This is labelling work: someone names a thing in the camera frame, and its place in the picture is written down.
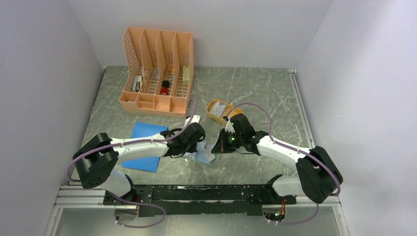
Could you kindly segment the yellow oval tray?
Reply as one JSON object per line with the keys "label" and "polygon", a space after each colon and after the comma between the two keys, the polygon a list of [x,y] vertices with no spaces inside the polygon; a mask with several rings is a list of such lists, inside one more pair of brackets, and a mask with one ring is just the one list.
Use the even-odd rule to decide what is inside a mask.
{"label": "yellow oval tray", "polygon": [[243,114],[243,110],[240,108],[234,108],[231,104],[220,99],[214,99],[207,105],[206,108],[207,116],[214,121],[217,121],[223,125],[227,123],[224,119],[225,116],[232,117],[237,114]]}

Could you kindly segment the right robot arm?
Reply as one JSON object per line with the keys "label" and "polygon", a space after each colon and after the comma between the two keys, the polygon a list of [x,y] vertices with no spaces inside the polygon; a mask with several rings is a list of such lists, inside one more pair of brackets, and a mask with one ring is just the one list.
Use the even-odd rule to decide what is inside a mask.
{"label": "right robot arm", "polygon": [[306,196],[321,204],[340,191],[343,177],[323,147],[308,149],[275,139],[266,131],[255,130],[244,114],[228,120],[211,153],[233,153],[240,148],[248,154],[270,157],[296,169],[293,176],[276,177],[270,181],[271,187],[266,189],[265,196],[272,204],[286,196]]}

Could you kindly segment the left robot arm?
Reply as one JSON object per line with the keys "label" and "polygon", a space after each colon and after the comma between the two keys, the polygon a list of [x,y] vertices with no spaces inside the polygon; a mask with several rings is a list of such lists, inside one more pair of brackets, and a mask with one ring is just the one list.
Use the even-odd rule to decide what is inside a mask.
{"label": "left robot arm", "polygon": [[181,157],[195,152],[205,136],[203,127],[195,122],[134,139],[109,138],[107,133],[99,133],[74,154],[70,165],[75,167],[84,189],[100,187],[128,205],[134,202],[136,189],[130,177],[115,170],[116,165],[151,156]]}

